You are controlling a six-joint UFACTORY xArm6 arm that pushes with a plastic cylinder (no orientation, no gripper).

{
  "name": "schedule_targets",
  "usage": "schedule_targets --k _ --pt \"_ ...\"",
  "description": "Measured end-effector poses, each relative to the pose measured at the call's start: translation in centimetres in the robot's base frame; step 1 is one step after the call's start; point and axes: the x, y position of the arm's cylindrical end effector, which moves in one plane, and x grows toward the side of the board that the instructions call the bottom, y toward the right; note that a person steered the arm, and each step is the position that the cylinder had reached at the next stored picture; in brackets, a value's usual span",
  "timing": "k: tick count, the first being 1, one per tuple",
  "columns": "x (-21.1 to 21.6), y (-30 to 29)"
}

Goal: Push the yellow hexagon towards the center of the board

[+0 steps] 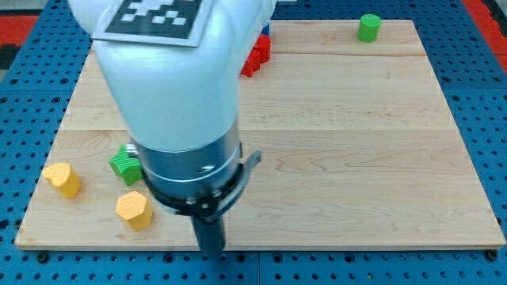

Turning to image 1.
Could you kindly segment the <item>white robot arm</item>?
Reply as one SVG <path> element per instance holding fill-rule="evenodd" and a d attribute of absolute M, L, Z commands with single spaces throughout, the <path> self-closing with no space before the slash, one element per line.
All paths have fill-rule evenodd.
<path fill-rule="evenodd" d="M 153 196 L 213 219 L 242 194 L 238 77 L 273 0 L 71 0 Z"/>

